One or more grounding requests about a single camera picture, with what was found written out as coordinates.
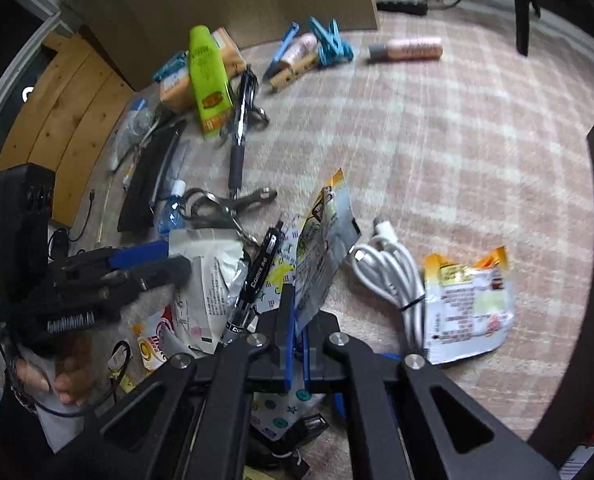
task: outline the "black ballpoint pen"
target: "black ballpoint pen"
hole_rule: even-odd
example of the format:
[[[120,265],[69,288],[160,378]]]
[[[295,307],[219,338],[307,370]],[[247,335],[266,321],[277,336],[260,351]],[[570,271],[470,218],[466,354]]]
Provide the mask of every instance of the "black ballpoint pen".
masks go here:
[[[270,227],[264,237],[261,250],[248,269],[246,281],[244,282],[235,308],[231,311],[226,327],[219,343],[228,346],[235,339],[239,338],[250,322],[251,307],[255,302],[259,291],[268,276],[268,271],[273,264],[273,259],[283,241],[283,222],[279,220],[277,225]]]
[[[269,120],[262,108],[255,106],[255,95],[259,83],[250,65],[241,75],[237,90],[237,104],[235,104],[229,131],[232,137],[231,168],[228,176],[229,198],[235,200],[241,189],[244,170],[244,152],[246,147],[246,133],[251,119],[256,119],[268,126]]]

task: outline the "human hand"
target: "human hand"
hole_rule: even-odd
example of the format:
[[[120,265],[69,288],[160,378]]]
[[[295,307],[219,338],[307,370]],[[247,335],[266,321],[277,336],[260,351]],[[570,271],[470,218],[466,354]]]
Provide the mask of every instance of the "human hand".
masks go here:
[[[94,389],[94,374],[91,359],[92,344],[87,334],[68,336],[62,343],[55,365],[57,376],[53,387],[62,404],[83,406]],[[50,385],[42,371],[23,359],[16,362],[16,374],[26,386],[48,393]]]

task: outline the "pink cylindrical bottle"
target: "pink cylindrical bottle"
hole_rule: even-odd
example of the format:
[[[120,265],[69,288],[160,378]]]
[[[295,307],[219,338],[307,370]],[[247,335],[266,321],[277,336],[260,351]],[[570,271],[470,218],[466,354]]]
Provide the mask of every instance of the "pink cylindrical bottle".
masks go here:
[[[441,38],[399,38],[368,47],[371,61],[439,59],[443,54]]]

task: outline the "small plastic water bottle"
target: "small plastic water bottle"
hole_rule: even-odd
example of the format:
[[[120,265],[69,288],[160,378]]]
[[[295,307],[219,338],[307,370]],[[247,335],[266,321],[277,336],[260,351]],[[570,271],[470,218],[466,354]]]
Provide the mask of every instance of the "small plastic water bottle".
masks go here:
[[[186,183],[183,180],[176,180],[173,183],[171,196],[164,206],[159,217],[159,236],[168,239],[168,234],[174,229],[181,229],[184,226],[184,219],[179,214],[179,202],[184,192]]]

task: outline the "white usb cable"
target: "white usb cable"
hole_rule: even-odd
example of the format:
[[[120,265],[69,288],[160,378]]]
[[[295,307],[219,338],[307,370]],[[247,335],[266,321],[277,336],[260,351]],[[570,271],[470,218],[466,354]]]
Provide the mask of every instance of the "white usb cable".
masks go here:
[[[408,345],[421,351],[424,344],[424,286],[415,260],[401,243],[391,223],[373,221],[375,236],[356,245],[351,254],[355,275],[367,288],[402,312]]]

